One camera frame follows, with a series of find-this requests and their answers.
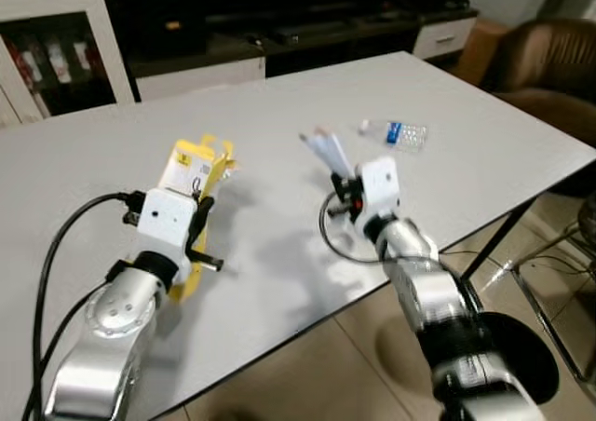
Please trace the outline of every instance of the tile floor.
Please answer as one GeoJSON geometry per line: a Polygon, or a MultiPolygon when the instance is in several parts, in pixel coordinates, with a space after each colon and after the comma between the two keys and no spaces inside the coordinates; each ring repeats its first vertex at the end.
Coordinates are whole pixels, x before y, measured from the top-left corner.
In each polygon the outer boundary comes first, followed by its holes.
{"type": "MultiPolygon", "coordinates": [[[[493,253],[503,264],[544,240],[524,217],[493,253]]],[[[450,251],[479,250],[501,222],[464,240],[450,251]]],[[[587,265],[568,250],[545,254],[587,265]]],[[[469,254],[443,259],[463,271],[469,254]]],[[[596,419],[596,405],[577,386],[555,352],[534,313],[509,275],[486,262],[473,278],[489,310],[509,314],[533,328],[555,354],[561,383],[558,394],[542,406],[548,420],[596,419]]],[[[546,312],[560,330],[574,358],[585,367],[596,357],[596,284],[586,274],[557,260],[541,258],[523,270],[546,312]]],[[[410,333],[390,287],[364,299],[310,333],[190,402],[165,421],[299,421],[439,419],[431,397],[429,369],[410,333]]]]}

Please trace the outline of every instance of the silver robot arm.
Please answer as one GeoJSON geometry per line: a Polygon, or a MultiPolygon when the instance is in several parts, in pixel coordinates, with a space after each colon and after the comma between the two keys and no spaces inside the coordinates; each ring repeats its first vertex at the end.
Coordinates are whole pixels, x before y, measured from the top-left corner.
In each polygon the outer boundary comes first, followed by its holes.
{"type": "Polygon", "coordinates": [[[440,264],[435,244],[412,221],[396,216],[400,190],[394,159],[364,164],[352,179],[333,174],[332,181],[342,203],[328,213],[349,211],[357,232],[374,243],[384,261],[430,366],[434,396],[445,407],[441,419],[544,420],[456,278],[440,264]]]}
{"type": "Polygon", "coordinates": [[[213,199],[197,205],[193,197],[167,189],[149,191],[138,213],[131,263],[119,261],[112,279],[84,309],[84,326],[52,384],[46,419],[124,420],[140,375],[144,352],[156,331],[156,315],[172,284],[184,283],[191,262],[219,270],[223,262],[190,246],[203,229],[213,199]]]}

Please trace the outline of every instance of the tv stand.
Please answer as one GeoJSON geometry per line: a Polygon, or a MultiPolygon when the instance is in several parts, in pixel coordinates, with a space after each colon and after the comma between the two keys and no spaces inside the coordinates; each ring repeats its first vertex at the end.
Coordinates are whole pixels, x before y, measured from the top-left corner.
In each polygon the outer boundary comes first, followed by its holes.
{"type": "Polygon", "coordinates": [[[200,88],[408,51],[443,65],[457,61],[475,10],[413,16],[389,12],[343,20],[211,33],[205,53],[165,60],[127,59],[143,101],[200,88]]]}

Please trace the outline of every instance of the plastic water bottle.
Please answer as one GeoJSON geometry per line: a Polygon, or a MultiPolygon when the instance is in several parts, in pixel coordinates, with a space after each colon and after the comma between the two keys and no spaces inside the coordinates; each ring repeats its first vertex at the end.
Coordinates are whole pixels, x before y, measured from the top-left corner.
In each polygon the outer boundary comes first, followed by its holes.
{"type": "Polygon", "coordinates": [[[417,153],[427,141],[427,128],[392,120],[364,120],[359,134],[401,151],[417,153]]]}

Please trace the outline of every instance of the glass cabinet door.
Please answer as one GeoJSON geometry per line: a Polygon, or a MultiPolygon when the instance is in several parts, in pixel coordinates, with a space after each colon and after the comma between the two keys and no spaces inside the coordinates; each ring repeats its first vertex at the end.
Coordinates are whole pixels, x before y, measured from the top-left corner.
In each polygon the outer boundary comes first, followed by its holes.
{"type": "Polygon", "coordinates": [[[1,22],[0,34],[43,117],[115,103],[86,13],[1,22]]]}

